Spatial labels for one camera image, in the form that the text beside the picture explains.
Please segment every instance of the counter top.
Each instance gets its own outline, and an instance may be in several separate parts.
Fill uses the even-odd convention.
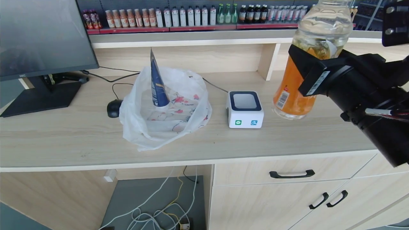
[[[122,138],[119,119],[109,118],[112,84],[91,77],[68,108],[0,118],[1,171],[69,171],[172,165],[200,165],[240,158],[375,149],[341,110],[319,96],[304,119],[289,121],[271,110],[283,71],[265,81],[257,72],[201,74],[226,90],[257,91],[265,111],[261,129],[230,129],[226,93],[207,85],[213,114],[208,124],[155,151],[138,152]],[[121,82],[133,83],[130,77]],[[131,86],[116,85],[120,98]]]

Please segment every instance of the cabinet door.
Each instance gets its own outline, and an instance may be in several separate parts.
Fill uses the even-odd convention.
[[[342,191],[348,195],[334,207],[321,205],[291,230],[345,230],[376,214],[409,193],[409,173],[354,178],[327,203],[335,204]]]
[[[209,230],[287,230],[345,182],[213,187]]]

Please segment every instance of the white label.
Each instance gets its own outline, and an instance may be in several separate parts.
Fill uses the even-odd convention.
[[[277,107],[279,109],[283,109],[285,103],[287,102],[288,96],[290,95],[289,92],[283,91],[279,97],[279,101],[277,102]]]
[[[319,76],[318,80],[315,82],[315,84],[311,87],[311,89],[308,91],[308,93],[306,94],[311,95],[313,94],[317,88],[319,87],[319,85],[321,85],[321,83],[325,80],[325,78],[328,76],[328,74],[330,74],[331,71],[324,71],[322,72],[321,76]]]

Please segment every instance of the white plastic bag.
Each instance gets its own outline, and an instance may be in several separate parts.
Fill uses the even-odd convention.
[[[202,77],[189,70],[159,67],[169,110],[157,112],[152,103],[151,68],[145,67],[119,108],[123,137],[138,151],[154,150],[207,124],[211,116],[208,92]]]

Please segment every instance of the drawer handle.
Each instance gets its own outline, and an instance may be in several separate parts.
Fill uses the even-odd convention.
[[[315,172],[312,169],[306,170],[306,174],[301,175],[301,176],[280,176],[276,171],[270,172],[270,176],[276,179],[305,178],[305,177],[311,177],[313,175],[315,175]]]
[[[334,207],[335,205],[339,204],[341,201],[343,201],[348,196],[348,192],[346,190],[342,191],[341,194],[342,194],[342,198],[337,203],[333,205],[331,203],[328,203],[327,207]]]
[[[317,204],[315,207],[314,207],[313,205],[310,205],[310,206],[309,206],[310,209],[316,209],[316,208],[318,208],[318,206],[322,205],[322,203],[324,203],[324,202],[328,199],[328,197],[330,197],[330,196],[328,195],[328,193],[326,193],[326,192],[324,192],[324,193],[322,194],[322,196],[324,197],[324,199],[323,199],[319,204]]]

